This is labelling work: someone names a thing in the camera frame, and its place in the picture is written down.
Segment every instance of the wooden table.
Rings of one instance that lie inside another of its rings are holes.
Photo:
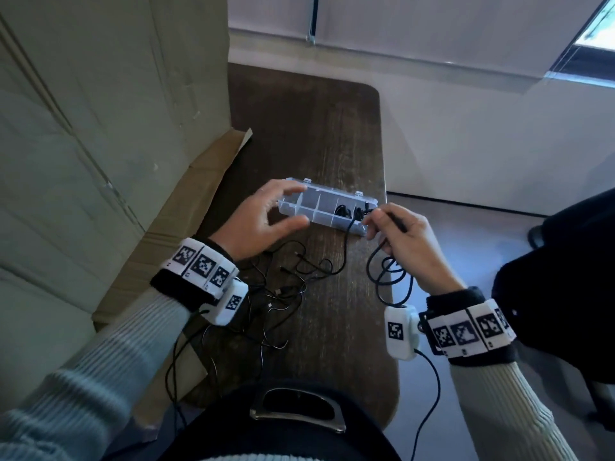
[[[230,64],[229,92],[233,126],[251,127],[254,137],[225,174],[197,237],[219,228],[245,197],[271,178],[309,177],[314,183],[386,200],[380,99],[374,88]],[[272,221],[281,218],[272,210]],[[341,265],[343,232],[312,224],[291,238],[306,244],[311,260],[328,257],[336,268]],[[345,391],[384,427],[395,413],[399,383],[397,362],[386,352],[384,306],[365,274],[375,247],[375,241],[350,236],[346,268],[308,286],[301,308],[272,333],[272,341],[290,342],[283,350],[264,348],[263,378],[304,379]],[[268,284],[288,284],[288,276],[275,267],[294,265],[294,250],[287,246],[276,255]],[[258,282],[258,276],[252,278]],[[246,313],[244,302],[231,325],[237,327]],[[268,323],[286,314],[276,313]],[[261,338],[262,320],[254,322],[249,333]],[[226,394],[259,375],[259,348],[245,337],[209,331],[202,361],[211,378],[191,392],[188,401],[204,407],[217,397],[208,354]]]

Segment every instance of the knit sweater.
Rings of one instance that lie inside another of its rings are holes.
[[[0,460],[100,459],[188,319],[181,304],[147,290],[20,407],[0,416]],[[481,461],[576,459],[516,363],[451,366],[451,374]],[[256,459],[301,460],[266,454],[217,458]]]

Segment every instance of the plastic organizer box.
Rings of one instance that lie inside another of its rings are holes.
[[[278,200],[278,208],[280,213],[284,215],[305,215],[311,222],[346,231],[351,218],[335,215],[335,211],[340,205],[344,205],[350,210],[350,216],[357,206],[363,210],[374,209],[378,206],[376,199],[365,197],[361,191],[351,194],[333,187],[314,184],[309,178],[305,178],[303,181],[293,177],[286,179],[302,182],[307,185],[307,190],[284,196]],[[365,236],[367,227],[360,221],[355,221],[350,228],[350,232]]]

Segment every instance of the left hand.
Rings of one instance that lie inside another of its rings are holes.
[[[304,192],[306,189],[304,184],[297,181],[269,180],[244,200],[210,239],[218,243],[235,262],[260,254],[284,236],[309,226],[309,219],[305,215],[288,217],[273,225],[267,220],[267,213],[277,206],[282,195]]]

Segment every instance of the light blue sweater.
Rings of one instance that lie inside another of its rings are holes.
[[[149,289],[17,409],[0,416],[0,460],[94,461],[126,426],[133,405],[188,321]],[[574,460],[551,412],[516,364],[451,368],[476,451],[485,460]],[[225,457],[219,460],[291,460]]]

